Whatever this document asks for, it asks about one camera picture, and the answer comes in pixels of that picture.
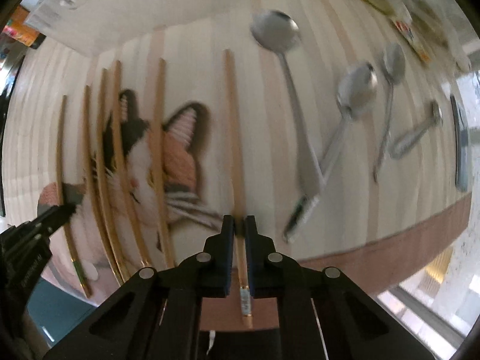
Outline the small steel spoon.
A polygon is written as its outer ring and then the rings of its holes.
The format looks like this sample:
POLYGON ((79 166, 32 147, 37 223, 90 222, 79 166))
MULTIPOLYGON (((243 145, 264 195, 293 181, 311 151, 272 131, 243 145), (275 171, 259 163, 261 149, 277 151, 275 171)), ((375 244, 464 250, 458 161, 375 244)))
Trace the small steel spoon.
POLYGON ((430 102, 431 115, 412 130, 397 138, 390 146, 391 158, 400 159, 406 155, 428 132, 429 129, 443 124, 443 113, 436 100, 430 102))

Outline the blue cabinet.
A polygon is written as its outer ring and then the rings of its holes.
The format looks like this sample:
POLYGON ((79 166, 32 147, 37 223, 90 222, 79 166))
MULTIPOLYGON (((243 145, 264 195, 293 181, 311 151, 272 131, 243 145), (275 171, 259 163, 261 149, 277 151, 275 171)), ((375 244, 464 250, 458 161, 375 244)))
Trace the blue cabinet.
POLYGON ((40 280, 28 300, 27 310, 47 345, 52 347, 95 311, 95 307, 40 280))

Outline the striped cat placemat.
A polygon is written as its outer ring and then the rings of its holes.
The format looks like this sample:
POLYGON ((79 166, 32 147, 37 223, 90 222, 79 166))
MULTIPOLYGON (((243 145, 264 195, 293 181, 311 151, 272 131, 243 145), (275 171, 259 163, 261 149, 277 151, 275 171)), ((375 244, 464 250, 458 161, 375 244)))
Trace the striped cat placemat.
POLYGON ((233 51, 238 86, 246 214, 277 250, 313 269, 339 267, 375 295, 406 280, 441 254, 467 228, 471 196, 454 181, 454 132, 442 85, 452 62, 437 49, 422 63, 401 34, 363 0, 246 0, 241 7, 189 24, 157 29, 99 55, 86 57, 47 37, 30 50, 10 98, 1 176, 9 224, 33 219, 59 203, 55 155, 59 108, 64 120, 64 197, 76 205, 70 225, 91 290, 86 298, 68 256, 64 230, 53 236, 44 278, 92 304, 119 285, 101 245, 86 192, 82 106, 90 87, 89 130, 94 180, 108 239, 123 281, 143 267, 117 174, 112 133, 112 64, 122 66, 121 132, 130 195, 152 267, 167 268, 160 245, 153 180, 152 127, 159 60, 166 65, 163 102, 163 185, 175 264, 198 252, 232 214, 229 103, 222 53, 233 51), (277 10, 299 28, 286 53, 307 135, 318 163, 342 116, 338 84, 360 62, 377 73, 371 109, 348 125, 343 148, 320 201, 292 243, 283 231, 301 197, 295 122, 278 57, 251 34, 255 15, 277 10), (383 135, 388 84, 383 52, 399 43, 405 75, 394 87, 390 139, 374 181, 383 135), (391 144, 442 110, 402 158, 391 144))

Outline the medium steel spoon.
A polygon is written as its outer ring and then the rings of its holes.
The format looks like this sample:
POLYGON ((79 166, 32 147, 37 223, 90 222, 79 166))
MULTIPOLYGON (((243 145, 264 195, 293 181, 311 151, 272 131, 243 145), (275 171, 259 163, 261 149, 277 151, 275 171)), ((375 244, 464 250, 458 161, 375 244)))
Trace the medium steel spoon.
MULTIPOLYGON (((321 187, 325 187, 343 148, 349 124, 360 119, 372 107, 377 96, 377 73, 369 62, 360 62, 352 66, 350 71, 340 80, 337 87, 337 106, 342 119, 319 161, 322 176, 321 187)), ((313 209, 318 205, 320 197, 301 197, 289 217, 283 231, 285 242, 292 243, 301 225, 308 222, 313 209)))

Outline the colorful seasoning boxes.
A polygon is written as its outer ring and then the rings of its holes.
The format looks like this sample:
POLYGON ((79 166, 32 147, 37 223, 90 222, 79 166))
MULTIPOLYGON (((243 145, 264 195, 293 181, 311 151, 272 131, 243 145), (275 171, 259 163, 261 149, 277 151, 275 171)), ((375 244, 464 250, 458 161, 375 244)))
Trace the colorful seasoning boxes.
POLYGON ((29 11, 18 5, 4 26, 2 33, 26 47, 36 50, 43 43, 46 36, 26 24, 28 16, 29 11))

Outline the large steel spoon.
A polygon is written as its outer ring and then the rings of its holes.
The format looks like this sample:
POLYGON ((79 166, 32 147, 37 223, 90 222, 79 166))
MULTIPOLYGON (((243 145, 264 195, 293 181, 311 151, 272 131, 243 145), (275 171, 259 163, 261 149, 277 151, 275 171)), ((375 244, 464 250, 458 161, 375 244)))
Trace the large steel spoon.
POLYGON ((299 42, 298 24, 282 11, 265 10, 255 15, 250 32, 260 46, 272 51, 279 59, 295 122, 299 187, 307 198, 319 197, 322 174, 308 137, 306 122, 287 61, 287 52, 299 42))

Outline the blue smartphone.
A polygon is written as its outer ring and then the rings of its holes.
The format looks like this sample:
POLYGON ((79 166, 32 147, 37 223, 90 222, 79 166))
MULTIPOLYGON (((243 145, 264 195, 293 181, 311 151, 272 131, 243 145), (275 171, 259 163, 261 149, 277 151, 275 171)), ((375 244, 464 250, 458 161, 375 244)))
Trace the blue smartphone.
POLYGON ((466 193, 470 186, 470 135, 466 119, 465 108, 454 94, 450 94, 452 116, 456 138, 456 188, 466 193))

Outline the slim steel spoon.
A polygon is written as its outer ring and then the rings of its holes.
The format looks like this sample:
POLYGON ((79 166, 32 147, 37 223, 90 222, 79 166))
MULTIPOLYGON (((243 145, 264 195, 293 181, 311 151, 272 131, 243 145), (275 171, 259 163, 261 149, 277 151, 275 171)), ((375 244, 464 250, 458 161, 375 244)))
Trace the slim steel spoon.
POLYGON ((373 165, 373 180, 378 183, 380 171, 386 156, 386 148, 390 139, 393 97, 395 86, 400 84, 405 75, 405 56, 399 43, 388 44, 383 52, 382 71, 388 84, 385 100, 385 118, 382 139, 379 145, 377 159, 373 165))

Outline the clear plastic organizer tray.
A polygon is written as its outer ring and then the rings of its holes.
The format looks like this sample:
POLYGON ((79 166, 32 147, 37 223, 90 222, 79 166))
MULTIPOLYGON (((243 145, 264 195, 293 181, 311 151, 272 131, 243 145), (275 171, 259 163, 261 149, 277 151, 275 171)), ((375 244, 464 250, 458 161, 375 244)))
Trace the clear plastic organizer tray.
POLYGON ((39 0, 26 23, 86 57, 157 29, 224 14, 246 0, 39 0))

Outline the yellow yeast packet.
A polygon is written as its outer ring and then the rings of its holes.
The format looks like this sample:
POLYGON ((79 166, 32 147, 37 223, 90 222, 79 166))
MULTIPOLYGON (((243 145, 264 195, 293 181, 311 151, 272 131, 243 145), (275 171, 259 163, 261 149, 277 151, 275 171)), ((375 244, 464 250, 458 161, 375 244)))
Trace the yellow yeast packet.
POLYGON ((431 63, 431 55, 425 49, 425 46, 419 38, 419 36, 416 34, 416 32, 413 30, 412 26, 402 19, 399 19, 395 16, 390 16, 389 17, 391 23, 394 25, 394 27, 399 31, 399 33, 403 36, 403 38, 407 41, 409 46, 412 48, 416 56, 419 58, 419 60, 424 63, 425 65, 428 65, 431 63))

